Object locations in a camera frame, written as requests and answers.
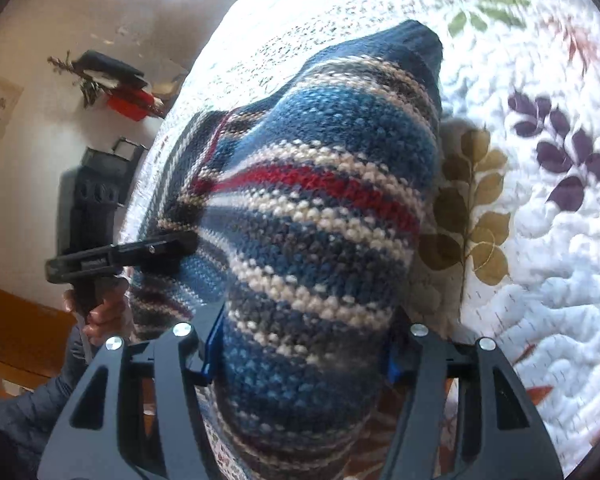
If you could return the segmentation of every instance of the silver screw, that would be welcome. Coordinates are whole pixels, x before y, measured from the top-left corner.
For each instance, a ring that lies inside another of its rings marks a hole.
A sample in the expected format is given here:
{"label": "silver screw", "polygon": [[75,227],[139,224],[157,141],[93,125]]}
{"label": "silver screw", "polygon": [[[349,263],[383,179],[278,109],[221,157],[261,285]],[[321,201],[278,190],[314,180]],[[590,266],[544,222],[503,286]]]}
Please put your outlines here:
{"label": "silver screw", "polygon": [[480,346],[480,348],[486,350],[487,352],[496,349],[496,342],[490,337],[481,338],[480,341],[478,341],[478,345]]}
{"label": "silver screw", "polygon": [[178,323],[173,327],[173,333],[178,337],[184,337],[191,333],[191,325],[189,323]]}
{"label": "silver screw", "polygon": [[104,343],[104,346],[107,350],[117,350],[122,346],[122,338],[117,335],[110,337],[107,339],[106,343]]}
{"label": "silver screw", "polygon": [[416,337],[424,337],[429,333],[429,329],[420,323],[416,323],[411,325],[411,333]]}

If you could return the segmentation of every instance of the floral bedspread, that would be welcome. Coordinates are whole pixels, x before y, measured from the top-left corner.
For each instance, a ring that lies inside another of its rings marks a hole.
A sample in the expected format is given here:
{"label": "floral bedspread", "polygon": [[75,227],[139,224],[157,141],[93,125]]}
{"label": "floral bedspread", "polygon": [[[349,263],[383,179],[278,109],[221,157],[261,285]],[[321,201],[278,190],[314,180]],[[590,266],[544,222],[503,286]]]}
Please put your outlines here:
{"label": "floral bedspread", "polygon": [[[405,19],[444,44],[438,190],[405,309],[445,336],[493,337],[565,474],[600,437],[600,13],[591,0],[239,0],[196,61],[141,170],[135,239],[164,159],[203,107],[271,94],[328,44]],[[438,469],[450,467],[448,384]],[[346,474],[378,478],[402,393],[389,387]],[[250,478],[209,431],[229,478]]]}

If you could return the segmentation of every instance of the blue knitted sweater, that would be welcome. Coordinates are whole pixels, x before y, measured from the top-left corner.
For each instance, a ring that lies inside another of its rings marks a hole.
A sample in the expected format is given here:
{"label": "blue knitted sweater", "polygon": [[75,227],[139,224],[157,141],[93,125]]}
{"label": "blue knitted sweater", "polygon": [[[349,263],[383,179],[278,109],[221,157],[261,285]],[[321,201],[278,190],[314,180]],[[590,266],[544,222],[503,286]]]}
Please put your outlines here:
{"label": "blue knitted sweater", "polygon": [[134,274],[136,332],[226,301],[214,405],[256,478],[337,478],[376,402],[438,163],[441,61],[413,21],[330,46],[269,98],[195,115],[165,165],[140,235],[200,245]]}

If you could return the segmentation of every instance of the white wall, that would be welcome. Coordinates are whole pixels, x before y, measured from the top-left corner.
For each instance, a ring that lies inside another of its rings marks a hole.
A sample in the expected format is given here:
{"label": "white wall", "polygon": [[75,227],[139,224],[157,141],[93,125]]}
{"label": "white wall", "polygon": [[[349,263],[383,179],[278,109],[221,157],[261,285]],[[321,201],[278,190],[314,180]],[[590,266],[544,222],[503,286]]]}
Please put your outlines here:
{"label": "white wall", "polygon": [[87,145],[105,150],[120,135],[151,143],[161,122],[83,110],[75,78],[53,73],[47,56],[95,48],[149,77],[171,76],[191,64],[232,1],[10,1],[0,16],[0,76],[24,92],[0,144],[0,288],[61,306],[64,287],[46,283],[43,272],[55,253],[61,173]]}

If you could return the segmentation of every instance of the dark jacket sleeve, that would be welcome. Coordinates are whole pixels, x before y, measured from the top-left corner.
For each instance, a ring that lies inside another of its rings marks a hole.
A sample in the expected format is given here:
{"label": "dark jacket sleeve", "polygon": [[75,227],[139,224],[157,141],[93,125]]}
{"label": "dark jacket sleeve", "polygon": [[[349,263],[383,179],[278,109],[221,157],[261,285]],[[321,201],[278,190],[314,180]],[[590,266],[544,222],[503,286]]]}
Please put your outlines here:
{"label": "dark jacket sleeve", "polygon": [[58,377],[33,392],[13,399],[0,399],[0,432],[7,437],[22,465],[34,477],[51,430],[85,370],[80,333],[74,326]]}

